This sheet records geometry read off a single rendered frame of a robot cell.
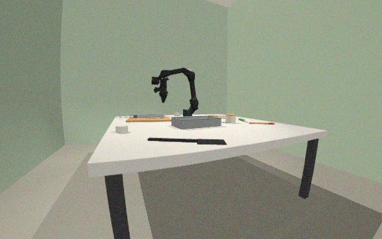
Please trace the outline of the wooden cutting board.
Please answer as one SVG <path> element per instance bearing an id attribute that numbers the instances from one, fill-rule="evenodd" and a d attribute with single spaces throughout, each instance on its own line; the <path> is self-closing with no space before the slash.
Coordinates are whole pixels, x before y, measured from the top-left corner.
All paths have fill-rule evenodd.
<path id="1" fill-rule="evenodd" d="M 128 118 L 125 122 L 157 122 L 157 121 L 171 121 L 169 117 L 164 118 Z"/>

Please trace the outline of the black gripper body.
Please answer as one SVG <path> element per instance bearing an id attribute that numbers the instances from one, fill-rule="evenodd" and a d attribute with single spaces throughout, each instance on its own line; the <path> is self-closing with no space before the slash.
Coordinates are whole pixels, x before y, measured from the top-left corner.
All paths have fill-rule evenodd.
<path id="1" fill-rule="evenodd" d="M 160 87 L 161 87 L 161 92 L 159 93 L 159 95 L 160 94 L 168 94 L 168 92 L 166 91 L 166 87 L 167 87 L 167 85 L 160 85 Z"/>

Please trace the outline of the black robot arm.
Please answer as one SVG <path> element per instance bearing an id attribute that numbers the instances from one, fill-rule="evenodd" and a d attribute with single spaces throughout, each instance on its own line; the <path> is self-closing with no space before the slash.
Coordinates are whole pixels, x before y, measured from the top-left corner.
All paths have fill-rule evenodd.
<path id="1" fill-rule="evenodd" d="M 190 91 L 191 91 L 191 100 L 190 100 L 190 108 L 188 109 L 188 111 L 193 114 L 196 110 L 198 110 L 198 99 L 196 97 L 196 90 L 195 90 L 195 85 L 194 85 L 194 80 L 195 80 L 195 73 L 191 70 L 187 70 L 185 68 L 179 68 L 179 69 L 176 69 L 176 70 L 162 70 L 160 72 L 160 76 L 157 78 L 157 77 L 153 77 L 152 81 L 151 81 L 151 84 L 155 84 L 155 85 L 158 85 L 159 83 L 161 85 L 167 85 L 167 80 L 168 77 L 167 76 L 170 76 L 172 74 L 178 74 L 178 73 L 183 73 L 185 76 L 187 76 L 188 78 L 188 81 L 190 83 Z M 167 77 L 167 78 L 165 78 Z M 163 79 L 162 79 L 163 78 Z M 154 92 L 157 93 L 157 92 L 161 92 L 161 87 L 159 88 L 155 88 L 154 89 Z"/>

